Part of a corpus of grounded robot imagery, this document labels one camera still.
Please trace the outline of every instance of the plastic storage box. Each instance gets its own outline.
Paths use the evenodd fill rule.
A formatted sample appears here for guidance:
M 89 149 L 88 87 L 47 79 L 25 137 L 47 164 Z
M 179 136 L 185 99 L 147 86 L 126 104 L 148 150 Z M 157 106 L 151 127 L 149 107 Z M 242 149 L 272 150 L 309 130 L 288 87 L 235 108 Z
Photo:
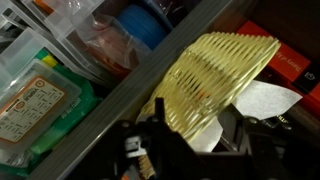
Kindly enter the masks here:
M 114 87 L 117 84 L 118 81 L 115 77 L 99 65 L 92 56 L 85 52 L 87 47 L 77 36 L 72 27 L 72 23 L 64 16 L 65 9 L 59 6 L 59 3 L 63 1 L 44 1 L 52 6 L 56 6 L 55 11 L 49 15 L 39 9 L 32 0 L 24 0 L 22 2 L 50 29 L 57 41 L 77 60 L 77 64 L 89 71 L 96 78 L 104 81 L 107 87 Z M 88 10 L 93 12 L 102 2 L 103 0 L 94 0 L 85 1 L 84 3 L 86 3 Z
M 55 47 L 55 54 L 63 55 L 59 56 L 59 60 L 64 63 L 69 69 L 73 72 L 97 83 L 103 85 L 108 88 L 114 88 L 118 83 L 113 77 L 107 76 L 108 78 L 102 79 L 101 77 L 96 77 L 94 74 L 88 72 L 87 66 L 83 67 L 82 64 L 78 63 L 78 61 L 65 50 L 65 48 L 48 32 L 48 30 L 39 23 L 36 19 L 38 16 L 34 16 L 31 12 L 29 12 L 25 7 L 19 4 L 16 1 L 4 0 L 0 2 L 0 13 L 5 11 L 12 11 L 17 14 L 26 24 L 28 24 L 32 29 L 38 32 L 42 37 L 43 41 L 50 42 L 52 46 Z
M 0 55 L 0 148 L 23 152 L 81 90 L 35 59 L 44 47 L 27 28 Z

